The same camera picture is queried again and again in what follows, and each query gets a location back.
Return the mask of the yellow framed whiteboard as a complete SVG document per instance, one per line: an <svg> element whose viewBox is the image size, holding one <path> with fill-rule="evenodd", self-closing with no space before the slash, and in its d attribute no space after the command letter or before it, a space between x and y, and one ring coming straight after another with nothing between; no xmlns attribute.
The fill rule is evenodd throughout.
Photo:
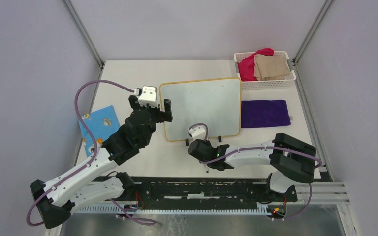
<svg viewBox="0 0 378 236"><path fill-rule="evenodd" d="M163 83L161 99L171 101L172 122L164 124L166 140L189 138L188 128L205 124L210 138L241 132L242 82L237 77Z"/></svg>

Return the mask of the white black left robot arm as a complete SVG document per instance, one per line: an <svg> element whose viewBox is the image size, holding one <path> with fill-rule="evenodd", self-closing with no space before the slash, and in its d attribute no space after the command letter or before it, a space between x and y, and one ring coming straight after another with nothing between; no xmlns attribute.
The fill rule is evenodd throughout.
<svg viewBox="0 0 378 236"><path fill-rule="evenodd" d="M130 200L134 196L134 182L127 173L118 173L102 183L88 185L145 148L156 131L156 124L173 120L169 99L163 101L164 110L161 110L155 99L143 100L141 96L131 95L128 100L133 111L119 130L102 142L98 150L59 177L47 182L37 179L30 184L34 203L26 216L28 225L44 225L52 229L63 224L76 211L93 203L117 197ZM35 224L30 220L34 208L42 219Z"/></svg>

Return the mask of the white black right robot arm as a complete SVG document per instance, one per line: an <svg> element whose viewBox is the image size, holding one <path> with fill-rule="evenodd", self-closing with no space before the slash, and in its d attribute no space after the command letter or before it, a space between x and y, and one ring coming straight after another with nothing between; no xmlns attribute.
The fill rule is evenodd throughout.
<svg viewBox="0 0 378 236"><path fill-rule="evenodd" d="M212 146L210 141L196 139L188 154L211 169L224 171L247 165L268 165L276 169L265 186L265 196L276 201L298 183L311 184L315 169L322 165L316 148L285 133L260 144Z"/></svg>

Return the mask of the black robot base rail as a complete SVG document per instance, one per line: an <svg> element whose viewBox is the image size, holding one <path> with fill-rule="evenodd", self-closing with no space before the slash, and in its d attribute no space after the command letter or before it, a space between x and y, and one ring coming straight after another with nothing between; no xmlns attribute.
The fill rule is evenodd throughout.
<svg viewBox="0 0 378 236"><path fill-rule="evenodd" d="M270 190L267 179L132 177L135 186L116 201L144 210L247 210L257 204L298 200L294 186L287 193Z"/></svg>

